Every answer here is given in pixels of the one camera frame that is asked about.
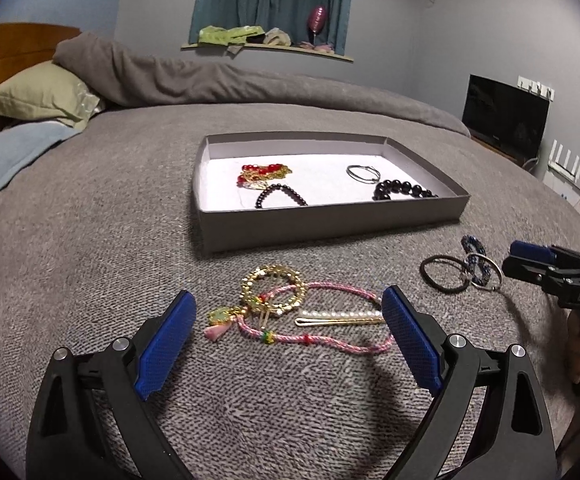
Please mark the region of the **light blue pillow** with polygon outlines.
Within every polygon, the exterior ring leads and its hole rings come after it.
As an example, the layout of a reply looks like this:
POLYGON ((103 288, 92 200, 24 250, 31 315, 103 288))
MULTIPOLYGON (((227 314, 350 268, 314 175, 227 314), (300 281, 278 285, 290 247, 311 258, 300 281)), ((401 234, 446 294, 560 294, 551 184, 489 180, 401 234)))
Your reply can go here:
POLYGON ((79 130, 56 122, 26 122, 0 132, 0 191, 37 158, 79 130))

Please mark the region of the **grey folded duvet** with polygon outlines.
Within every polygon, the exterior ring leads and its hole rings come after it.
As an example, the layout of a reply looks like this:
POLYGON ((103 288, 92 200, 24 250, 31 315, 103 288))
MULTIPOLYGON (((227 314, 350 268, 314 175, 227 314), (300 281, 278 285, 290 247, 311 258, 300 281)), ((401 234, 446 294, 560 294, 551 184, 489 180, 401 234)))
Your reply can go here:
POLYGON ((289 104, 382 115, 463 136, 454 115, 407 96, 359 84, 249 70, 223 62, 140 55, 91 32, 61 41, 53 62, 121 107, 188 104, 289 104))

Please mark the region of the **white wall power strip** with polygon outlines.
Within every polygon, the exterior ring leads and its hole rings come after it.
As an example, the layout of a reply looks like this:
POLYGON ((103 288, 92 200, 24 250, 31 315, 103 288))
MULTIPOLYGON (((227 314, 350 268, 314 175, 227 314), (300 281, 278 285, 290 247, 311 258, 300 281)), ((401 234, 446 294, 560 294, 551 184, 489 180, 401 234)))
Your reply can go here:
POLYGON ((519 76, 517 80, 517 87, 526 92, 540 96, 542 99, 552 102, 555 99, 555 90, 542 84, 539 81, 535 81, 523 76, 519 76))

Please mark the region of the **grey bedspread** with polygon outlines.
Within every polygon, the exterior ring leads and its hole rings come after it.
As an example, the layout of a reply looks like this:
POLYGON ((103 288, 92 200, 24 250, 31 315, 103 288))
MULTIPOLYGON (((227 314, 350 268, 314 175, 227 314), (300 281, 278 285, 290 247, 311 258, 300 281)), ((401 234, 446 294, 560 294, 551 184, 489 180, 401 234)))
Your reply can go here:
MULTIPOLYGON (((281 104, 183 105, 106 112, 0 192, 0 456, 25 472, 36 395, 52 352, 104 349, 163 312, 180 290, 201 315, 237 298, 241 278, 282 263, 305 278, 412 304, 473 344, 528 349, 552 430, 573 413, 562 370, 563 310, 534 286, 440 295, 420 261, 458 254, 476 236, 495 259, 514 240, 580 252, 580 215, 503 157, 461 134, 381 115, 281 104), (432 162, 470 196, 456 224, 208 256, 191 179, 205 136, 326 131, 387 136, 432 162)), ((379 479, 411 438, 430 396, 397 349, 349 356, 267 346, 194 330, 150 400, 176 453, 200 479, 379 479)))

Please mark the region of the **pearl gold hair clip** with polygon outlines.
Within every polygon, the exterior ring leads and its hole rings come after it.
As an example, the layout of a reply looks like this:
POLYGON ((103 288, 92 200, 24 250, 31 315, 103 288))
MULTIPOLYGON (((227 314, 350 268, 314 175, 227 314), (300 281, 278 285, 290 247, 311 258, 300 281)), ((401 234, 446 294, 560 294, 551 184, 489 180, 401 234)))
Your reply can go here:
POLYGON ((338 326, 383 324, 381 311, 360 312, 302 312, 295 320, 296 326, 338 326))

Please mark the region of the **pink wine glass ornament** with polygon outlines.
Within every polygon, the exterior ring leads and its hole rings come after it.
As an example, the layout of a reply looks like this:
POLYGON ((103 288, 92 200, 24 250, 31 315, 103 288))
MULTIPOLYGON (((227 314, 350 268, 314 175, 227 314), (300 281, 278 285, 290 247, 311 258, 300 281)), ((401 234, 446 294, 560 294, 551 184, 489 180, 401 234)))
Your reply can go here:
POLYGON ((307 18, 308 41, 313 44, 327 23, 328 13, 324 6, 315 6, 307 18))

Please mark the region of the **green cloth on sill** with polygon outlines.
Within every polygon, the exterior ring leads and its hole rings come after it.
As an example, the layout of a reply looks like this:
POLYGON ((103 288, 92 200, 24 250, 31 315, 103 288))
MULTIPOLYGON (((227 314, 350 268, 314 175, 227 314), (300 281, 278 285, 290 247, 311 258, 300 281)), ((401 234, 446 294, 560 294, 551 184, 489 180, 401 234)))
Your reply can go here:
POLYGON ((261 26, 222 28, 206 26, 198 33, 199 47, 222 47, 231 53, 239 53, 247 44, 261 44, 265 39, 261 26))

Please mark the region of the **black television screen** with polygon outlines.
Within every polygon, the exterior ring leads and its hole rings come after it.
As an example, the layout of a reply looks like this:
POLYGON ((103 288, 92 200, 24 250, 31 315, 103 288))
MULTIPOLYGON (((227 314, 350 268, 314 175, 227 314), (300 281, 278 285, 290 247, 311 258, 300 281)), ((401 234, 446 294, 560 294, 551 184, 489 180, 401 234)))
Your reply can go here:
POLYGON ((471 75, 461 120, 476 139, 524 164, 540 154, 548 110, 541 96, 471 75))

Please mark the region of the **olive green pillow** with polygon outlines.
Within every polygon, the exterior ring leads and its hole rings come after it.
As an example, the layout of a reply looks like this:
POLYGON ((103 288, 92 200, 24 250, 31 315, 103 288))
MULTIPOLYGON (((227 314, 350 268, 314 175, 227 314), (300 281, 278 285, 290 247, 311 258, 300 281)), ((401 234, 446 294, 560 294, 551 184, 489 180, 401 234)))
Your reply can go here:
POLYGON ((28 67, 0 84, 0 117, 55 120, 82 131, 103 111, 102 99, 84 81, 51 61, 28 67))

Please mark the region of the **white wifi router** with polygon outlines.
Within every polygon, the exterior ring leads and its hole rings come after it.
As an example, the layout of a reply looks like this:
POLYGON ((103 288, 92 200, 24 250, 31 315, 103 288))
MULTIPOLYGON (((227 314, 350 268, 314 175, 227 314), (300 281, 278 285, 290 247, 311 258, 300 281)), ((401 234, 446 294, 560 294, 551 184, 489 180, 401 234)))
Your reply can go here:
POLYGON ((580 156, 552 141, 543 183, 580 215, 580 156))

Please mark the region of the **wooden window sill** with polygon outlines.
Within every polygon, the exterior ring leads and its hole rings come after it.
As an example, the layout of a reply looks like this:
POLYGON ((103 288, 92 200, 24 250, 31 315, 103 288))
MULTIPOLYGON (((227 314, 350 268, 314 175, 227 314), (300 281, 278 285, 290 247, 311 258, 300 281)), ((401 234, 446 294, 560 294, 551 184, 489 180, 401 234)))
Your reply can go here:
POLYGON ((329 60, 337 60, 345 63, 353 63, 352 56, 340 55, 334 52, 326 52, 322 50, 305 49, 301 47, 292 46, 273 46, 272 44, 237 44, 236 46, 217 46, 217 44, 182 44, 180 51, 223 49, 229 55, 235 56, 242 51, 269 51, 269 52, 289 52, 300 55, 317 56, 317 58, 329 58, 329 60))

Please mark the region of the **pink items on sill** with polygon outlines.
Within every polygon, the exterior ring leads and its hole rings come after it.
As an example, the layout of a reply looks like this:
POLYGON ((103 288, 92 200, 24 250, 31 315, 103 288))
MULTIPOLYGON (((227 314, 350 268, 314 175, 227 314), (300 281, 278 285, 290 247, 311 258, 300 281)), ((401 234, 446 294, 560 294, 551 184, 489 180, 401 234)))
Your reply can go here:
POLYGON ((320 52, 326 55, 334 54, 334 49, 329 44, 312 44, 308 41, 302 41, 299 47, 304 50, 320 52))

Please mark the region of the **beige cloth on sill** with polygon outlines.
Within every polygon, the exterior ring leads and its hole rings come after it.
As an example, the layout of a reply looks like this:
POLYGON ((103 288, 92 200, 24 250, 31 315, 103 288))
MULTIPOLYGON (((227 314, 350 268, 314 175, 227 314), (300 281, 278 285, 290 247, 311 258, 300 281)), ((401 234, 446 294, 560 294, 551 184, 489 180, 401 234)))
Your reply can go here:
POLYGON ((275 27, 265 33, 263 44, 272 47, 291 47, 292 40, 287 32, 275 27))

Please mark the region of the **grey shallow cardboard tray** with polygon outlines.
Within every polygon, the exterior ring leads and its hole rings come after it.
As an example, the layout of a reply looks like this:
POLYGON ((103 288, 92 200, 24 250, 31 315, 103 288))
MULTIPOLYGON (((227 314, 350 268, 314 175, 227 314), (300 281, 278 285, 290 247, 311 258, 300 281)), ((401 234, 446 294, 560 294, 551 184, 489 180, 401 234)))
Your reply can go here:
POLYGON ((205 252, 231 252, 457 221, 470 194, 386 136, 243 132, 205 136, 193 173, 205 252), (267 198, 239 184, 243 166, 284 165, 267 198))

